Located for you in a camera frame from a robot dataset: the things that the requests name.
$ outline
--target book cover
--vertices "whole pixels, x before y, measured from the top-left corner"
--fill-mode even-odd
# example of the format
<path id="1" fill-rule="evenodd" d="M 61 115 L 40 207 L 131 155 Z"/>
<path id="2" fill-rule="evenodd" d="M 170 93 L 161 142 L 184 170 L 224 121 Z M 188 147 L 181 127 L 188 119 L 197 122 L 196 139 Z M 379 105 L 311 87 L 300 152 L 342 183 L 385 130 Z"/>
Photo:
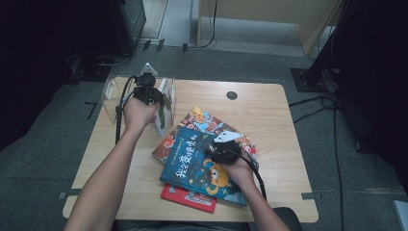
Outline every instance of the book cover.
<path id="1" fill-rule="evenodd" d="M 158 90 L 163 94 L 165 103 L 155 112 L 155 127 L 160 137 L 164 137 L 166 130 L 173 124 L 175 106 L 175 87 L 172 79 L 164 78 Z"/>
<path id="2" fill-rule="evenodd" d="M 208 195 L 165 184 L 162 199 L 177 202 L 208 213 L 216 209 L 217 200 Z"/>
<path id="3" fill-rule="evenodd" d="M 241 189 L 228 172 L 205 153 L 204 147 L 216 136 L 180 128 L 160 180 L 197 193 L 246 205 Z"/>
<path id="4" fill-rule="evenodd" d="M 177 127 L 166 136 L 159 146 L 152 152 L 152 155 L 157 160 L 166 163 L 168 155 L 170 154 L 171 147 L 177 136 L 177 132 L 180 128 L 186 127 L 192 130 L 212 134 L 218 136 L 223 131 L 237 132 L 236 129 L 230 125 L 224 123 L 217 117 L 209 114 L 206 111 L 201 110 L 198 107 L 194 107 L 187 116 L 177 125 Z M 242 149 L 249 154 L 255 155 L 255 145 L 249 144 L 249 137 L 243 136 L 236 140 L 240 143 Z"/>

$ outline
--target red book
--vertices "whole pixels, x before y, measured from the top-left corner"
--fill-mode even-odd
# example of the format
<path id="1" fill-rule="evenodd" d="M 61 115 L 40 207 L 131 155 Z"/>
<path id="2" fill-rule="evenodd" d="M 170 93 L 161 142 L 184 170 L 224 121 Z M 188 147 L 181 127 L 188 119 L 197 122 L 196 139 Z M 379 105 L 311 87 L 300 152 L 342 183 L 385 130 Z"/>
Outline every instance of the red book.
<path id="1" fill-rule="evenodd" d="M 174 187 L 169 184 L 165 184 L 163 188 L 162 199 L 184 204 L 209 213 L 214 212 L 217 203 L 217 200 L 213 197 Z"/>

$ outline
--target blue book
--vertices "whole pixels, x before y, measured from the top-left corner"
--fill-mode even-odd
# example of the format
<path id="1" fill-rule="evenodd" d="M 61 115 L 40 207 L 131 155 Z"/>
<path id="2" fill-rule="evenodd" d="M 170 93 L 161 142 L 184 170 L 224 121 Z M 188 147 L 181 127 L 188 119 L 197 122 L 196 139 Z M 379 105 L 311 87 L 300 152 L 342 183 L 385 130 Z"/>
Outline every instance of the blue book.
<path id="1" fill-rule="evenodd" d="M 240 187 L 204 151 L 204 147 L 215 137 L 189 128 L 180 128 L 160 181 L 246 205 L 246 198 Z"/>

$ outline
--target hand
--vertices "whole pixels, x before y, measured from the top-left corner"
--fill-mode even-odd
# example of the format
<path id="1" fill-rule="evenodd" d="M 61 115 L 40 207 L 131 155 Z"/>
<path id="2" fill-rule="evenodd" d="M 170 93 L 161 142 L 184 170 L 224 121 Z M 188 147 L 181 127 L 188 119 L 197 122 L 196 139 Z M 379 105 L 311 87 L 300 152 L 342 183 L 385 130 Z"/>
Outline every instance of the hand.
<path id="1" fill-rule="evenodd" d="M 144 129 L 147 124 L 154 122 L 154 113 L 160 104 L 145 105 L 137 98 L 131 97 L 125 104 L 124 118 L 126 130 Z"/>
<path id="2" fill-rule="evenodd" d="M 251 161 L 248 155 L 242 155 L 247 161 Z M 242 158 L 239 158 L 237 162 L 233 165 L 222 165 L 230 175 L 231 179 L 236 183 L 240 188 L 255 185 L 253 171 L 249 167 L 248 163 L 244 161 Z"/>

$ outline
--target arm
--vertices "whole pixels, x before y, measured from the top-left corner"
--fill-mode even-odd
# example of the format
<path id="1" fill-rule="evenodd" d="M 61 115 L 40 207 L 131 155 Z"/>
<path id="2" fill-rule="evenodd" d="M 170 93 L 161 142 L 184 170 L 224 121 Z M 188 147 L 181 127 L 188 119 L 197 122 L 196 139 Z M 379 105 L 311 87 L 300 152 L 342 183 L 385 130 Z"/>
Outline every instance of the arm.
<path id="1" fill-rule="evenodd" d="M 224 166 L 231 179 L 242 189 L 245 194 L 252 216 L 259 230 L 289 230 L 286 224 L 278 217 L 265 201 L 261 192 L 255 185 L 253 172 L 248 164 L 238 159 L 231 166 Z"/>
<path id="2" fill-rule="evenodd" d="M 133 152 L 145 126 L 154 120 L 158 104 L 138 99 L 126 103 L 122 137 L 89 178 L 72 209 L 65 230 L 111 230 L 119 209 Z"/>

